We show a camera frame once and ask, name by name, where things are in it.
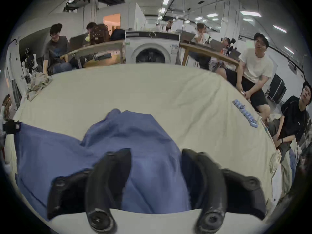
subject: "washing machine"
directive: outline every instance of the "washing machine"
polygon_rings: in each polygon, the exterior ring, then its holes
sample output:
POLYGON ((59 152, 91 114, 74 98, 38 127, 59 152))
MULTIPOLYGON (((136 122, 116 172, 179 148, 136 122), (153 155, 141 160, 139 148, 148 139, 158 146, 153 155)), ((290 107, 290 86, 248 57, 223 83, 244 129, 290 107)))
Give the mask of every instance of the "washing machine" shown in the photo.
POLYGON ((180 35, 164 32, 126 32, 126 63, 176 64, 180 35))

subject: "brown backpack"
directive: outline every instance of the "brown backpack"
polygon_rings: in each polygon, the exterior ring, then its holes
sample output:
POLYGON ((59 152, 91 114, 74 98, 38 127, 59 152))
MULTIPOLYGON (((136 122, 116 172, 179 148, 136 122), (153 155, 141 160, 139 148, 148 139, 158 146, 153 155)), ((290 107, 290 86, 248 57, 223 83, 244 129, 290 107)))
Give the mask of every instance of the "brown backpack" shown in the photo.
POLYGON ((108 27, 105 24, 98 24, 91 29, 90 42, 91 45, 106 42, 110 40, 108 27))

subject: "fluorescent light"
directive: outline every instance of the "fluorescent light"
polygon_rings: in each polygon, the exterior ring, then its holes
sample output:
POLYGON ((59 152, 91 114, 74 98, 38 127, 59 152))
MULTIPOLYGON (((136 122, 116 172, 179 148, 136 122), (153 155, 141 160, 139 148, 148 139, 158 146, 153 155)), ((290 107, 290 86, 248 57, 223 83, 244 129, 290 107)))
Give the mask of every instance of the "fluorescent light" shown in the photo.
POLYGON ((167 5, 169 0, 163 0, 163 5, 167 5))
POLYGON ((209 18, 217 17, 217 16, 218 16, 218 14, 216 14, 216 13, 212 13, 212 14, 207 15, 207 17, 209 17, 209 18))
POLYGON ((261 17, 259 12, 252 12, 252 11, 240 11, 243 15, 247 16, 254 16, 254 17, 261 17))
POLYGON ((282 28, 280 28, 280 27, 278 27, 278 26, 275 26, 275 25, 273 25, 273 27, 274 27, 275 29, 279 29, 280 31, 283 31, 284 33, 287 33, 287 31, 286 31, 285 29, 282 29, 282 28))
POLYGON ((294 54, 294 52, 292 52, 289 48, 284 47, 285 49, 287 49, 290 53, 294 54))

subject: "white t-shirt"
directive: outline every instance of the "white t-shirt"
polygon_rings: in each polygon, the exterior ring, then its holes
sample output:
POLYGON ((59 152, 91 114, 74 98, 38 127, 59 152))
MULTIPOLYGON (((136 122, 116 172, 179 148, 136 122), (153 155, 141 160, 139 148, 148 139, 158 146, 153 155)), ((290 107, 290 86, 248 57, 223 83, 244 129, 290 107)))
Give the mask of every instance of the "white t-shirt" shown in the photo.
POLYGON ((258 58, 255 55, 255 49, 249 48, 240 54, 239 59, 246 63, 243 76, 253 83, 259 81, 260 76, 271 77, 273 73, 273 62, 265 54, 264 57, 258 58))

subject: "hair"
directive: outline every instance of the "hair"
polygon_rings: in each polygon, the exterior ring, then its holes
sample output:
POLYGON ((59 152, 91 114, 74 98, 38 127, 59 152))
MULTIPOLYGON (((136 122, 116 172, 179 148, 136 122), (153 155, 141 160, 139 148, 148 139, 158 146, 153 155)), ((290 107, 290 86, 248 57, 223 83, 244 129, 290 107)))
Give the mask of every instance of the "hair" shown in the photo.
POLYGON ((256 40, 258 38, 260 38, 261 41, 264 42, 264 44, 266 45, 266 48, 269 47, 269 42, 268 42, 268 40, 266 39, 266 37, 263 34, 260 34, 259 32, 256 33, 255 36, 254 36, 254 40, 256 40))
POLYGON ((57 33, 60 33, 61 29, 62 29, 62 25, 60 23, 58 24, 53 24, 50 28, 50 35, 55 35, 57 33))
POLYGON ((303 89, 304 89, 306 86, 308 86, 308 88, 310 88, 310 93, 312 93, 312 87, 311 87, 311 85, 310 85, 307 81, 305 81, 305 82, 303 83, 302 91, 303 91, 303 89))
POLYGON ((228 45, 231 45, 231 40, 228 37, 224 37, 223 39, 228 41, 228 45))
POLYGON ((197 29, 204 29, 204 28, 205 28, 205 24, 201 22, 197 24, 197 29))
POLYGON ((95 22, 89 22, 88 25, 87 25, 87 29, 92 29, 96 25, 97 24, 95 22))

